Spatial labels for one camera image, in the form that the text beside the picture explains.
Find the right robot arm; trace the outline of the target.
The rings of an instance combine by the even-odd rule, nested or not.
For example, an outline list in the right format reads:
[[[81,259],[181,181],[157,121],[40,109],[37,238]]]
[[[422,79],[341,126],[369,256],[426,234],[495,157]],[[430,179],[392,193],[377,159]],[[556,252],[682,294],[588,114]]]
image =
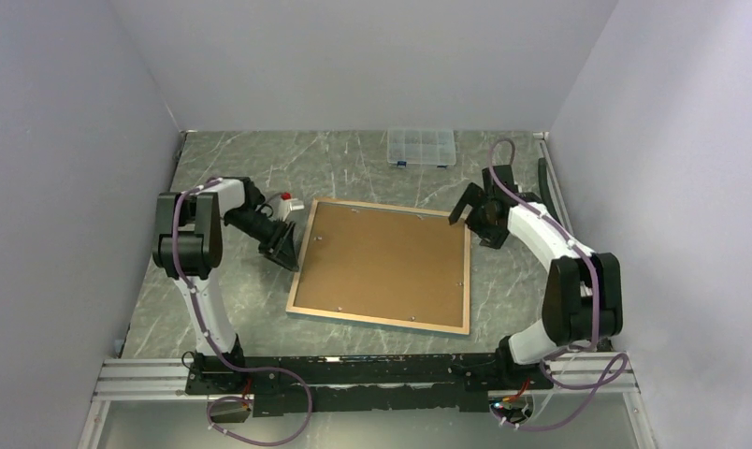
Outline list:
[[[612,253],[598,253],[555,220],[532,193],[521,193],[509,165],[487,167],[481,184],[470,183],[448,221],[464,222],[481,245],[499,249],[514,237],[525,244],[547,272],[539,319],[503,338],[494,375],[515,388],[530,366],[571,348],[597,343],[623,328],[620,263]]]

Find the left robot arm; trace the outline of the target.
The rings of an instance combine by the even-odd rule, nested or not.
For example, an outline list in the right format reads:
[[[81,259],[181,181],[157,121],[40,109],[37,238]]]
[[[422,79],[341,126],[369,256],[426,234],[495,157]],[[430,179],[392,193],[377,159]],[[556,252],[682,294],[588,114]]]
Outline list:
[[[303,208],[303,201],[289,193],[267,199],[248,177],[210,178],[157,198],[153,263],[179,288],[195,331],[195,359],[217,360],[210,380],[225,393],[245,385],[248,369],[215,273],[224,255],[223,229],[243,232],[256,240],[257,251],[269,262],[296,272],[291,217]]]

